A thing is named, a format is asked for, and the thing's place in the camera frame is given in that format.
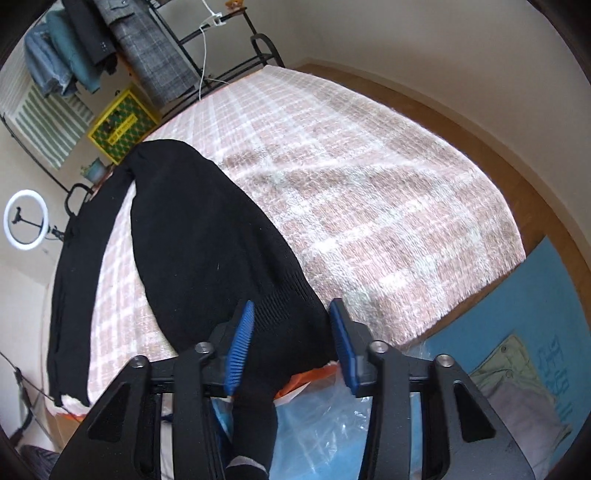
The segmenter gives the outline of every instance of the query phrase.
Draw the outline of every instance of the wooden floor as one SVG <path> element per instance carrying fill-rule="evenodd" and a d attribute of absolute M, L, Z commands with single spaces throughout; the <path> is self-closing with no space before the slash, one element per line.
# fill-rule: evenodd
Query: wooden floor
<path fill-rule="evenodd" d="M 315 64 L 304 65 L 298 70 L 340 83 L 355 92 L 395 109 L 444 138 L 476 163 L 505 196 L 519 227 L 525 253 L 529 254 L 545 236 L 550 237 L 573 280 L 583 305 L 587 323 L 591 327 L 591 271 L 589 267 L 574 240 L 552 209 L 529 182 L 501 156 L 449 118 L 385 86 L 351 73 Z M 449 325 L 458 316 L 489 294 L 502 280 L 499 279 L 480 293 L 459 304 L 435 327 L 429 330 L 423 338 Z"/>

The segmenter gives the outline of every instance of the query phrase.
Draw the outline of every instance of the bed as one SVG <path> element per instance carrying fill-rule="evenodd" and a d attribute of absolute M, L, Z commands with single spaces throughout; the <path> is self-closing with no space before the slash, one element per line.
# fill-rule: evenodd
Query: bed
<path fill-rule="evenodd" d="M 503 196 L 468 158 L 395 111 L 327 80 L 267 66 L 147 140 L 163 138 L 182 140 L 214 161 L 283 234 L 320 299 L 343 297 L 355 320 L 396 345 L 416 339 L 525 258 Z M 135 268 L 134 195 L 132 184 L 100 271 L 91 404 L 130 357 L 176 355 Z M 49 285 L 43 362 L 51 291 Z M 88 411 L 74 398 L 62 400 L 74 414 Z M 47 407 L 64 413 L 51 402 Z"/>

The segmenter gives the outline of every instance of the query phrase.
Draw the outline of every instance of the screw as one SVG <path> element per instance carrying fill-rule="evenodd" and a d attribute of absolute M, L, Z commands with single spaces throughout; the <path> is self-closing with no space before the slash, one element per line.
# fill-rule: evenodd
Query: screw
<path fill-rule="evenodd" d="M 456 363 L 456 361 L 453 359 L 451 355 L 444 353 L 442 355 L 437 356 L 437 363 L 442 367 L 450 367 L 454 363 Z"/>
<path fill-rule="evenodd" d="M 378 340 L 377 342 L 371 342 L 369 344 L 369 348 L 373 353 L 386 353 L 389 346 L 386 342 L 381 342 Z"/>
<path fill-rule="evenodd" d="M 148 364 L 147 358 L 142 356 L 142 355 L 136 355 L 135 357 L 133 357 L 130 361 L 129 364 L 133 367 L 133 368 L 142 368 L 145 367 Z"/>
<path fill-rule="evenodd" d="M 209 342 L 200 342 L 195 345 L 195 351 L 202 354 L 211 353 L 213 352 L 213 345 Z"/>

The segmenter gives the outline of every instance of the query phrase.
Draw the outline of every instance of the blue board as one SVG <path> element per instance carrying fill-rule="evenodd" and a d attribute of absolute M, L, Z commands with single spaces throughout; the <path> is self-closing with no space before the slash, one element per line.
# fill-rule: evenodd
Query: blue board
<path fill-rule="evenodd" d="M 499 287 L 441 332 L 408 354 L 453 356 L 473 371 L 508 335 L 525 344 L 540 378 L 556 395 L 556 411 L 572 433 L 553 456 L 572 444 L 591 410 L 591 335 L 570 276 L 545 238 Z"/>

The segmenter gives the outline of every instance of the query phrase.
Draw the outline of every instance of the yellow box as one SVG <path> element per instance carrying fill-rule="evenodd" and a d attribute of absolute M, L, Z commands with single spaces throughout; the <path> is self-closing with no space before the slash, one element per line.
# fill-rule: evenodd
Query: yellow box
<path fill-rule="evenodd" d="M 160 121 L 160 116 L 140 102 L 128 88 L 105 109 L 88 138 L 119 165 L 134 145 L 158 128 Z"/>

